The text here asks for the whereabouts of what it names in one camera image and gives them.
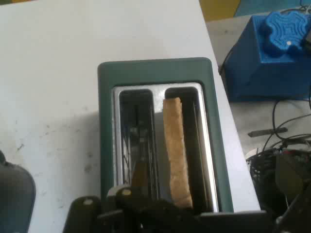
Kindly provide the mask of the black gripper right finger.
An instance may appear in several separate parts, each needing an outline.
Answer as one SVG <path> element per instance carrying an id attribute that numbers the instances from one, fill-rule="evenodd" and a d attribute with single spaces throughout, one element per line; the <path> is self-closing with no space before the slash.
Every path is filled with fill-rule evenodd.
<path id="1" fill-rule="evenodd" d="M 311 195 L 304 192 L 298 195 L 276 224 L 274 233 L 311 232 Z"/>

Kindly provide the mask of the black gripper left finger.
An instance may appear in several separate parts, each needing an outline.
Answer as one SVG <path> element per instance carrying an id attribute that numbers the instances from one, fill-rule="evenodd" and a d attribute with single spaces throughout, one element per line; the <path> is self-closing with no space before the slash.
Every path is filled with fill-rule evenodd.
<path id="1" fill-rule="evenodd" d="M 69 208 L 65 233 L 191 233 L 197 219 L 174 204 L 123 187 L 106 199 L 106 208 L 96 196 L 75 199 Z"/>

